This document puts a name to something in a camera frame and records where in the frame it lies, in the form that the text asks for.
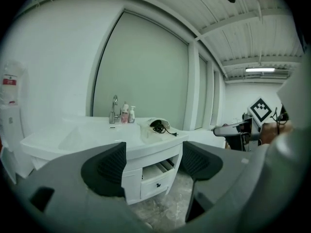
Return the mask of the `white vanity sink cabinet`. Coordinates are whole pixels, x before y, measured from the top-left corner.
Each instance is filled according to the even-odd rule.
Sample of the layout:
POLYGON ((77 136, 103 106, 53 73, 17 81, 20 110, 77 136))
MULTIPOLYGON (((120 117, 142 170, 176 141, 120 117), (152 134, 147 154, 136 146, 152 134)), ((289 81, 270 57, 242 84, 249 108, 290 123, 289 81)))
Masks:
POLYGON ((177 133, 178 136, 165 133, 163 141, 145 144, 140 138, 138 123, 148 119, 151 118, 137 118, 134 123, 110 124, 106 117, 65 118, 56 125, 24 138, 21 148, 30 155, 35 169, 39 170, 49 161, 66 154, 125 142, 127 164, 121 184, 125 190, 126 202, 134 204, 151 198, 140 198, 142 169, 164 160, 173 162, 175 171, 170 186, 154 196, 162 192, 169 193, 182 158, 182 143, 189 138, 186 132, 170 126, 168 131, 177 133))

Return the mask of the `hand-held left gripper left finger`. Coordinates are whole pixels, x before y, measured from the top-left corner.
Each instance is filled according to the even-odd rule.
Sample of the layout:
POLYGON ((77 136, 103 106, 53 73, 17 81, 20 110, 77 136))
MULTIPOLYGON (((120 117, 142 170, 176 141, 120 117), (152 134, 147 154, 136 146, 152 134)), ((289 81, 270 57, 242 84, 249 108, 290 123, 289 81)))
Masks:
POLYGON ((28 201, 85 203, 125 198, 121 186, 126 166, 126 143, 110 144, 57 157, 17 186, 19 198, 28 201))

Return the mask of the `grey glass wall panel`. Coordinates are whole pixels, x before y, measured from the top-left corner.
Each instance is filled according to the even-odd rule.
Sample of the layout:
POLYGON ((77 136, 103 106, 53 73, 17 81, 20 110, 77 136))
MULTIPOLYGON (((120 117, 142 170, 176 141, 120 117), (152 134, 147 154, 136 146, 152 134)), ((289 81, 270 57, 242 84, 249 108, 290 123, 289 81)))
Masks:
POLYGON ((136 117, 160 117, 182 129, 188 88, 188 46, 172 33, 124 13, 105 47, 98 70, 93 115, 108 117, 124 103, 136 117))

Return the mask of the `white side cabinet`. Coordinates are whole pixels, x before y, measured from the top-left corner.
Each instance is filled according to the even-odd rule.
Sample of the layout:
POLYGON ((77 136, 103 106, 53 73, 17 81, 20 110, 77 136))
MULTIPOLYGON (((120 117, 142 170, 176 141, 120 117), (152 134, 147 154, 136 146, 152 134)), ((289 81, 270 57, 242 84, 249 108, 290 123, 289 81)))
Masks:
POLYGON ((0 161, 11 181, 16 184, 17 176, 26 179, 34 169, 30 155, 21 148, 24 133, 18 105, 0 105, 0 139, 0 161))

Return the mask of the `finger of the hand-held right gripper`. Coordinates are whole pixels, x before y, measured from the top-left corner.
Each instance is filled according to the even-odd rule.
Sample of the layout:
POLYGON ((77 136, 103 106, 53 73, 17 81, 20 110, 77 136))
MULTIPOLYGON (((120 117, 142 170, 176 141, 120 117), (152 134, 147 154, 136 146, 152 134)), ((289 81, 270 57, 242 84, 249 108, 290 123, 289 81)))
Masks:
POLYGON ((215 136, 237 136, 242 133, 240 124, 231 124, 212 129, 215 136))

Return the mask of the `chrome faucet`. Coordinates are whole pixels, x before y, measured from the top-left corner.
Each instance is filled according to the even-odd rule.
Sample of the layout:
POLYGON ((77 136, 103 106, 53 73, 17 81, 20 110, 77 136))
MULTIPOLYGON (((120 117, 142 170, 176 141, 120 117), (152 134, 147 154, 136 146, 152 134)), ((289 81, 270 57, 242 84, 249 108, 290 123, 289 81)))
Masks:
POLYGON ((117 120, 121 119, 121 111, 117 114, 116 113, 116 106, 118 105, 118 96, 114 95, 112 100, 112 108, 109 114, 109 123, 114 124, 117 120))

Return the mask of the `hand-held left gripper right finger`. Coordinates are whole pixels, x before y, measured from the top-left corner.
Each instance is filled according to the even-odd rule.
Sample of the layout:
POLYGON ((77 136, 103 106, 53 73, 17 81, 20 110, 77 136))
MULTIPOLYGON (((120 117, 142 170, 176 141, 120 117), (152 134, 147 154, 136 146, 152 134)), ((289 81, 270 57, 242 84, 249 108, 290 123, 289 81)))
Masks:
POLYGON ((196 186, 203 186, 207 198, 221 198, 245 169, 251 156, 251 152, 184 141, 181 165, 196 186))

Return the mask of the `person's right forearm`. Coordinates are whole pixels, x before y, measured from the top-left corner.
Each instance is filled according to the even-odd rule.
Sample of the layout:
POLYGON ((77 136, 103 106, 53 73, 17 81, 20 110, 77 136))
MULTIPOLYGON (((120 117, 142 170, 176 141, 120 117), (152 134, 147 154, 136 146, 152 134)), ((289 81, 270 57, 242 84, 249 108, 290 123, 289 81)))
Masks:
POLYGON ((279 127, 279 133, 277 133, 276 122, 264 123, 260 133, 260 140, 262 144, 271 144, 271 142, 280 134, 288 133, 293 130, 292 122, 289 120, 285 124, 281 122, 279 127))

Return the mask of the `pink bottle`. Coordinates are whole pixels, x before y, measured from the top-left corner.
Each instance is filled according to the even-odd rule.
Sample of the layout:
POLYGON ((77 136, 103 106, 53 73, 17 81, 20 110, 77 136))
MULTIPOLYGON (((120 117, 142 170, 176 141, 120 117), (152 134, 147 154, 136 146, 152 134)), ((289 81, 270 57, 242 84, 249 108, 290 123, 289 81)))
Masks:
POLYGON ((129 117, 129 105, 125 101, 121 110, 121 123, 122 124, 128 123, 128 117, 129 117))

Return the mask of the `cream drawstring bag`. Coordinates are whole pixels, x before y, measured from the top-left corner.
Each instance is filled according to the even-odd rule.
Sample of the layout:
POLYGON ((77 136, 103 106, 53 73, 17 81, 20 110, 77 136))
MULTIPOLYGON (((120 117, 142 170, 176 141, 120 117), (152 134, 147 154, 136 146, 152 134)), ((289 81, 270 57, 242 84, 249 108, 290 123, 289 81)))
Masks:
POLYGON ((163 118, 151 118, 146 121, 139 122, 140 126, 140 138, 145 144, 153 144, 163 141, 164 134, 159 134, 153 131, 153 128, 150 127, 150 124, 155 120, 161 120, 162 124, 168 130, 170 128, 170 124, 167 120, 163 118))

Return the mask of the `black hair dryer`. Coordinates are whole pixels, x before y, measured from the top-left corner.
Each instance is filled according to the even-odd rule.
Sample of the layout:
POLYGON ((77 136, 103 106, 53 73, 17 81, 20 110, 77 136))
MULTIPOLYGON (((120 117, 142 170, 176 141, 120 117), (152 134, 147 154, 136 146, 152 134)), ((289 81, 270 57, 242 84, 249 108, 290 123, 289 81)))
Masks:
POLYGON ((156 132, 156 133, 159 133, 159 134, 163 134, 163 133, 168 133, 170 135, 173 135, 173 136, 178 136, 177 133, 171 133, 169 132, 166 127, 162 124, 162 121, 161 120, 155 120, 154 122, 152 122, 150 124, 150 127, 153 128, 153 131, 156 132))

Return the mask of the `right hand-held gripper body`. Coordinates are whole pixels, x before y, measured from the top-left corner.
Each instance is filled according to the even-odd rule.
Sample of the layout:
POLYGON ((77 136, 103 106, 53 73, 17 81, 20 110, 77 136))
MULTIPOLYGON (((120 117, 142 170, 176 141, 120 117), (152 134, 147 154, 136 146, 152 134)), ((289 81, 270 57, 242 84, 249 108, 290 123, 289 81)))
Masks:
POLYGON ((260 134, 264 122, 272 115, 272 109, 259 97, 242 115, 242 121, 231 124, 231 132, 225 137, 232 150, 250 152, 260 145, 260 134))

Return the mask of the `ceiling tube light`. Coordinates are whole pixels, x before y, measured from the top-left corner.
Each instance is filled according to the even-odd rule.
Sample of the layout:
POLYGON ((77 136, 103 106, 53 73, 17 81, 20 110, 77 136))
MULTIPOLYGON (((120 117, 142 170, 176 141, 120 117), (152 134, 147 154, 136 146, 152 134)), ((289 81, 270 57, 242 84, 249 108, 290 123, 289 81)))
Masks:
POLYGON ((253 67, 253 68, 247 68, 245 70, 246 73, 255 73, 255 72, 274 72, 275 71, 275 68, 273 67, 253 67))

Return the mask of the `white vanity drawer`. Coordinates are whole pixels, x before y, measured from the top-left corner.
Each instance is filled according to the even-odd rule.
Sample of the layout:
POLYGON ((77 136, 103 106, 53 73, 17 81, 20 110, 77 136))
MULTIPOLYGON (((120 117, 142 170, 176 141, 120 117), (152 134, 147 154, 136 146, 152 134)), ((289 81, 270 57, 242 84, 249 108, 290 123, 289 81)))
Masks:
POLYGON ((146 199, 170 186, 175 168, 170 160, 146 166, 142 169, 140 198, 146 199))

